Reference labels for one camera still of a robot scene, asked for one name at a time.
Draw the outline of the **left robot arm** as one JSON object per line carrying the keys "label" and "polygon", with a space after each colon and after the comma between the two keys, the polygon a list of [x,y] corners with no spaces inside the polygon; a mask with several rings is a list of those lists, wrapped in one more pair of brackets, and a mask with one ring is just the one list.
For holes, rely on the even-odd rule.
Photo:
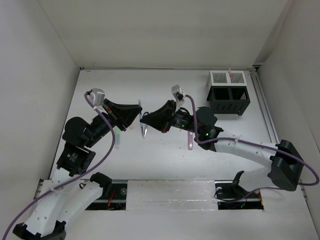
{"label": "left robot arm", "polygon": [[91,123],[75,116],[70,118],[62,135],[64,149],[56,163],[47,192],[36,198],[36,208],[29,218],[13,228],[13,234],[22,240],[63,240],[70,224],[96,199],[107,198],[112,191],[112,179],[103,173],[94,173],[76,197],[68,202],[68,195],[79,179],[97,168],[90,164],[96,153],[91,148],[108,133],[111,144],[116,143],[114,128],[125,131],[141,113],[138,104],[117,104],[104,99],[99,111],[96,102],[90,106],[97,112]]}

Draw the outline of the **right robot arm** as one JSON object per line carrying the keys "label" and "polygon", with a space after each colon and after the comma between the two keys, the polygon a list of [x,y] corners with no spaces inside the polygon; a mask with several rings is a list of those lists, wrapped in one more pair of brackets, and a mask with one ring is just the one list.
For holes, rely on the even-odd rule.
{"label": "right robot arm", "polygon": [[209,107],[199,107],[191,115],[183,107],[177,109],[174,100],[143,115],[140,122],[162,133],[172,127],[192,132],[198,137],[197,144],[206,151],[235,155],[259,164],[261,167],[256,170],[240,170],[236,174],[231,191],[237,197],[258,188],[277,187],[289,192],[297,189],[303,164],[296,161],[299,154],[287,140],[274,145],[248,144],[241,136],[217,127],[217,118]]}

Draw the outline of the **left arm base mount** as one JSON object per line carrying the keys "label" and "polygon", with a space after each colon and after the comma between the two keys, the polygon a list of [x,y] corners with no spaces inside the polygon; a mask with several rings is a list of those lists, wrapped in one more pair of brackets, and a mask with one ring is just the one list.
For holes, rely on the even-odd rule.
{"label": "left arm base mount", "polygon": [[79,188],[83,189],[90,180],[98,180],[103,183],[102,196],[92,202],[86,210],[88,211],[124,211],[127,204],[128,181],[112,180],[103,173],[94,173],[89,179],[81,179]]}

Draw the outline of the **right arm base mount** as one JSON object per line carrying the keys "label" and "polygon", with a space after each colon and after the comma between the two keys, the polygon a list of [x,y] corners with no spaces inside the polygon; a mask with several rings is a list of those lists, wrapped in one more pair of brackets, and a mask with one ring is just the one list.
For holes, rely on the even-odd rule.
{"label": "right arm base mount", "polygon": [[214,197],[217,199],[218,210],[264,210],[260,192],[248,194],[239,186],[240,177],[244,171],[239,171],[232,181],[219,180],[215,182]]}

